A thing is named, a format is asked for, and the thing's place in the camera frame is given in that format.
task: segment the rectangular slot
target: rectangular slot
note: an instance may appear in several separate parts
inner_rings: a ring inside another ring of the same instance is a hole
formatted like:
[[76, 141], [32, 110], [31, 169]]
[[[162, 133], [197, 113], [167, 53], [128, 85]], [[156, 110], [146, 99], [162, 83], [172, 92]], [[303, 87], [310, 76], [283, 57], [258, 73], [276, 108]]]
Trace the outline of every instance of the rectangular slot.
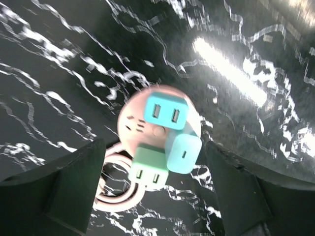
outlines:
[[172, 116], [172, 122], [173, 123], [177, 123], [178, 116], [179, 116], [179, 110], [178, 109], [174, 109], [173, 116]]
[[182, 155], [182, 158], [183, 158], [183, 159], [185, 158], [186, 154], [187, 154], [187, 152], [184, 151], [184, 153], [183, 153], [183, 155]]
[[153, 117], [154, 118], [158, 118], [160, 110], [161, 110], [161, 106], [158, 104], [155, 104], [154, 110], [153, 110]]
[[137, 172], [137, 178], [141, 178], [141, 176], [142, 176], [142, 170], [138, 170], [138, 172]]
[[155, 174], [154, 178], [153, 178], [153, 183], [157, 183], [158, 182], [158, 178], [159, 178], [159, 175]]

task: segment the green block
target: green block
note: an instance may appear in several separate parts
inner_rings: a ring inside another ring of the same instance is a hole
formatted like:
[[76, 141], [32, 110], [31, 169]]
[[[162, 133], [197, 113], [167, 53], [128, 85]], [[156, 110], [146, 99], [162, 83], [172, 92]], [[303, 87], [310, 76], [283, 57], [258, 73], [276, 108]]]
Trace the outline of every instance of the green block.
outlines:
[[150, 145], [139, 145], [128, 178], [132, 182], [144, 184], [149, 188], [163, 188], [168, 178], [164, 150]]

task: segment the teal plug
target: teal plug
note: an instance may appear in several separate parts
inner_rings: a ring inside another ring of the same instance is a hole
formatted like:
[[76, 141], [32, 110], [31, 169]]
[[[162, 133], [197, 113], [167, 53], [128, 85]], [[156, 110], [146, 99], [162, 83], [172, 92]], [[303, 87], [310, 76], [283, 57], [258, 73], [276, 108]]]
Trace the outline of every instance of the teal plug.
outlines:
[[146, 185], [149, 188], [163, 188], [168, 178], [164, 151], [150, 145], [140, 144], [133, 157], [128, 178], [132, 182]]
[[180, 174], [188, 174], [193, 170], [202, 146], [195, 132], [188, 133], [185, 130], [169, 130], [165, 143], [167, 167]]
[[144, 120], [170, 129], [184, 128], [188, 104], [185, 99], [161, 92], [152, 92], [147, 99]]

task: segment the blue block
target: blue block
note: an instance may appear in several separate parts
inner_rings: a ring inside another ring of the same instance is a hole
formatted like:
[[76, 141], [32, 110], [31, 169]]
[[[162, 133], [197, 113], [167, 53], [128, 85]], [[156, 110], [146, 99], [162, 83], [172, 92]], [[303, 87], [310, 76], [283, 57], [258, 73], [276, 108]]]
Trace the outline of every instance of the blue block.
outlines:
[[145, 106], [144, 120], [170, 129], [181, 130], [186, 124], [188, 110], [185, 99], [153, 92], [148, 97]]
[[180, 174], [190, 173], [196, 164], [201, 146], [201, 139], [193, 131], [169, 130], [165, 143], [167, 168]]

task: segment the marble countertop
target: marble countertop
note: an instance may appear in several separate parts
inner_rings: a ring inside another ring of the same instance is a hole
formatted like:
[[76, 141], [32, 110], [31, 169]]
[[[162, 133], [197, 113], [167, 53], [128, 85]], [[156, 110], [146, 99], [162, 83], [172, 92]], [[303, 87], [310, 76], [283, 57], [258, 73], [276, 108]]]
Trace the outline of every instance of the marble countertop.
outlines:
[[[314, 14], [310, 0], [0, 0], [0, 179], [117, 142], [124, 103], [165, 84], [211, 140], [315, 182]], [[105, 170], [107, 194], [128, 188]], [[222, 235], [205, 157], [129, 211], [93, 211], [88, 235], [104, 234]]]

